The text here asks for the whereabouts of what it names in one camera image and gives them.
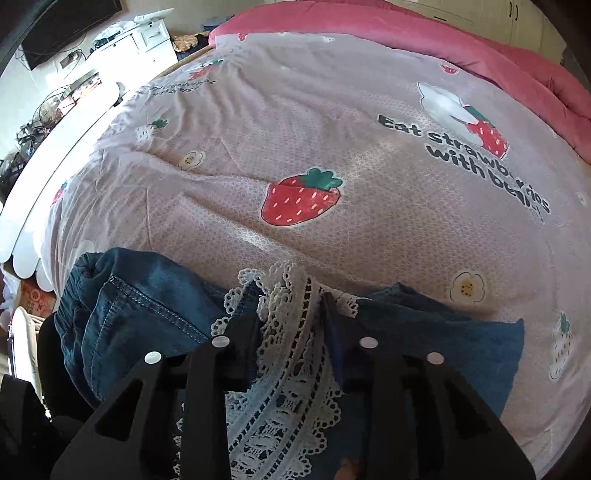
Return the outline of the red cardboard box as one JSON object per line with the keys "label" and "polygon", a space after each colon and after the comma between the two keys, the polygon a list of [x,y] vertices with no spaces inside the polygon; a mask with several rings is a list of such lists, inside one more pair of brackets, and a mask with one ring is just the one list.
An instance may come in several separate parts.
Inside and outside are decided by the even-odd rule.
{"label": "red cardboard box", "polygon": [[55,302],[55,294],[41,290],[34,281],[20,283],[18,305],[30,315],[47,318],[53,312]]}

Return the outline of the pink strawberry print bedsheet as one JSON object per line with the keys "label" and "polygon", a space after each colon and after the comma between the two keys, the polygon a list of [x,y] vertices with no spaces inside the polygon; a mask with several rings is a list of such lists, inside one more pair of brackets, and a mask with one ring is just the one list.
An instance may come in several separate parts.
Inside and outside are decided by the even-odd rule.
{"label": "pink strawberry print bedsheet", "polygon": [[403,284],[522,322],[501,414],[543,479],[590,409],[590,161],[491,82],[345,34],[224,35],[141,87],[50,213],[80,256],[162,255],[224,290],[300,265],[358,297]]}

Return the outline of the white drawer cabinet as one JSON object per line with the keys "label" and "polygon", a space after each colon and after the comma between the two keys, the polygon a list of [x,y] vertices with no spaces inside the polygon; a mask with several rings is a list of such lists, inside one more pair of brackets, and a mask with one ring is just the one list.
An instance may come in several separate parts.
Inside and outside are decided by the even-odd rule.
{"label": "white drawer cabinet", "polygon": [[124,92],[134,91],[176,63],[164,20],[173,8],[139,15],[106,44],[88,56],[86,65],[101,81],[115,82]]}

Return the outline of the black wall television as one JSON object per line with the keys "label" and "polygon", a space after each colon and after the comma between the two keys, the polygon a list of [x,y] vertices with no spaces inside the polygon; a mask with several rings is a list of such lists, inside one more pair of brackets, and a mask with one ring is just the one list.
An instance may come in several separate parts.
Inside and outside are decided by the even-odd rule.
{"label": "black wall television", "polygon": [[21,44],[27,66],[62,53],[65,47],[94,26],[122,10],[118,0],[59,0],[34,25]]}

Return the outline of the blue denim pants with lace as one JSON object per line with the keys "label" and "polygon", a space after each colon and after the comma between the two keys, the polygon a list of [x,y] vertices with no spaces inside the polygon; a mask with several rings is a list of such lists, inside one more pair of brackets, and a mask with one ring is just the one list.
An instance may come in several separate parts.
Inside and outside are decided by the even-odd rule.
{"label": "blue denim pants with lace", "polygon": [[[54,322],[65,369],[97,405],[144,356],[192,351],[247,315],[263,343],[256,381],[225,397],[236,479],[327,479],[361,450],[362,403],[342,393],[320,324],[328,287],[283,261],[245,269],[224,290],[168,258],[115,248],[73,266]],[[339,313],[394,352],[442,356],[501,414],[524,348],[522,322],[472,319],[403,284],[358,297],[332,291]]]}

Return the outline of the cream wardrobe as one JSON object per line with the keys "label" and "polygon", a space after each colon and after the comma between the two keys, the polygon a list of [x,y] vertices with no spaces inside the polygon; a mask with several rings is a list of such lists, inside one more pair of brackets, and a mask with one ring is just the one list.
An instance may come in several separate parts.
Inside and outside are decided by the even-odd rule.
{"label": "cream wardrobe", "polygon": [[467,32],[531,50],[560,63],[567,47],[558,30],[529,0],[404,0],[394,5]]}

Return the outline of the pink quilt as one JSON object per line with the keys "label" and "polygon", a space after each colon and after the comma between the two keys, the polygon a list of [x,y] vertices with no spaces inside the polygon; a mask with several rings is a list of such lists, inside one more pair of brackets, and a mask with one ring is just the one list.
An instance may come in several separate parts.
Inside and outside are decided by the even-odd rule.
{"label": "pink quilt", "polygon": [[488,40],[385,1],[284,1],[253,7],[209,34],[345,34],[446,60],[530,109],[590,161],[590,93],[565,68],[530,50]]}

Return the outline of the white scalloped bed footboard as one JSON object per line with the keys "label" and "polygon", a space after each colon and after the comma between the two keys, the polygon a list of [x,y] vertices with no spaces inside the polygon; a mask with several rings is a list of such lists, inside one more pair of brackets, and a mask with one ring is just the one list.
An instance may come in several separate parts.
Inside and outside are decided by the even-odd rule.
{"label": "white scalloped bed footboard", "polygon": [[82,168],[84,148],[96,141],[101,120],[119,98],[115,82],[101,83],[84,96],[35,151],[2,209],[1,261],[11,261],[17,277],[35,279],[45,292],[53,290],[41,266],[49,211],[62,185]]}

